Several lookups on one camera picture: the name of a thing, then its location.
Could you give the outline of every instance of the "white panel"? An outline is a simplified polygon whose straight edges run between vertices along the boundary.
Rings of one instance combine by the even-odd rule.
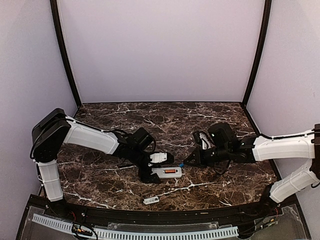
[[[61,60],[48,0],[0,0],[0,239],[16,238],[40,183],[29,159],[32,128],[55,108],[76,104]]]
[[[241,101],[263,0],[60,0],[81,99]]]
[[[262,59],[248,109],[268,135],[320,123],[320,1],[273,1]],[[305,159],[278,160],[283,177]],[[319,189],[298,194],[312,239],[320,239]]]

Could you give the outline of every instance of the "perforated metal strip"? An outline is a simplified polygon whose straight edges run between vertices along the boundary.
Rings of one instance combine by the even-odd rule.
[[[72,223],[70,222],[56,220],[39,214],[34,214],[32,221],[63,233],[72,234]],[[239,235],[237,226],[208,231],[180,233],[139,233],[112,231],[100,228],[95,228],[94,230],[100,240],[218,240]]]

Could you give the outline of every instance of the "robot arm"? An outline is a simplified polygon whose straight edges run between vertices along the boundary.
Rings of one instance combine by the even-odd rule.
[[[63,199],[57,168],[57,155],[63,143],[76,144],[106,154],[128,159],[138,167],[144,183],[160,183],[159,176],[152,174],[152,166],[170,164],[174,158],[167,152],[146,152],[154,138],[144,129],[128,134],[122,130],[105,131],[76,121],[55,109],[32,130],[33,146],[30,157],[36,162],[48,199]]]
[[[260,200],[263,205],[276,206],[292,194],[320,181],[320,124],[316,124],[313,130],[273,137],[261,135],[238,139],[227,123],[212,125],[208,130],[211,139],[202,133],[193,133],[198,147],[184,160],[184,164],[205,168],[226,160],[255,163],[269,159],[308,159],[292,174],[266,187]],[[209,148],[207,142],[215,146]]]

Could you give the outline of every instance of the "brown marble surface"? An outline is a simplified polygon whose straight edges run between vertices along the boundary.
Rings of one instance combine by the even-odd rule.
[[[75,116],[97,128],[133,133],[144,127],[157,141],[157,151],[170,152],[178,166],[193,151],[192,132],[228,122],[238,137],[254,134],[238,103],[152,102],[84,104]],[[268,161],[232,163],[223,176],[212,168],[185,166],[182,178],[144,184],[135,166],[119,169],[122,160],[89,148],[68,144],[58,155],[61,185],[68,202],[141,211],[182,211],[221,208],[259,200],[266,185],[276,181]],[[160,202],[144,205],[158,196]]]

